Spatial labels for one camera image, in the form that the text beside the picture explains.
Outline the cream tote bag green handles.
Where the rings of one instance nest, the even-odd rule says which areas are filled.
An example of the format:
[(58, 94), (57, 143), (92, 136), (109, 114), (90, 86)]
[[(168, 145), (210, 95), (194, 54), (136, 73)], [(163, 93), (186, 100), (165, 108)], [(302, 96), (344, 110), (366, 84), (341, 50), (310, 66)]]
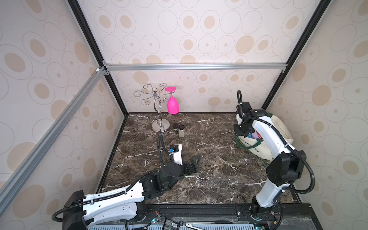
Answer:
[[(269, 116), (274, 126), (282, 134), (283, 138), (288, 141), (289, 144), (292, 144), (294, 140), (283, 121), (271, 113), (269, 113)], [(234, 135), (234, 140), (240, 148), (247, 150), (262, 159), (273, 161), (271, 150), (262, 139), (253, 139), (252, 135), (246, 137)]]

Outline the purple flashlight sideways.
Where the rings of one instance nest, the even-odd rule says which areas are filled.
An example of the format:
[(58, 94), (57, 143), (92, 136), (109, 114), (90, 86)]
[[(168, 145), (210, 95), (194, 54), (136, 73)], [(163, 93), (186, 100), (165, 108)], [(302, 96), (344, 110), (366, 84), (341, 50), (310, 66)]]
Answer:
[(249, 135), (249, 137), (251, 137), (252, 139), (256, 139), (256, 140), (261, 140), (262, 137), (259, 136), (259, 134), (257, 132), (252, 133), (251, 135)]

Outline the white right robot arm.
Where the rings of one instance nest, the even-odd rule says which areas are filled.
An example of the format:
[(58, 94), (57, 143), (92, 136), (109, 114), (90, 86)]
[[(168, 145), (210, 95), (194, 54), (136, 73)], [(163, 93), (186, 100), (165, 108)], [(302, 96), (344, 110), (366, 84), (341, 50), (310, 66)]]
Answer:
[(244, 109), (240, 104), (236, 115), (235, 134), (246, 137), (257, 132), (271, 152), (272, 162), (266, 168), (267, 181), (253, 201), (257, 208), (268, 209), (285, 190), (293, 190), (290, 185), (301, 177), (306, 155), (282, 136), (264, 109)]

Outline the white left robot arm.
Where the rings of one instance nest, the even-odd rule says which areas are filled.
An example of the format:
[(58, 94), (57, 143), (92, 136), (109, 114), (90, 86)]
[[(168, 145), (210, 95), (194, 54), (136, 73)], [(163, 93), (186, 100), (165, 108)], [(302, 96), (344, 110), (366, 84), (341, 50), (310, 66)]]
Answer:
[(201, 155), (190, 162), (152, 170), (131, 185), (98, 194), (74, 192), (64, 207), (52, 215), (52, 220), (62, 222), (64, 230), (86, 230), (88, 227), (113, 220), (131, 220), (145, 213), (145, 201), (170, 191), (185, 176), (199, 172)]

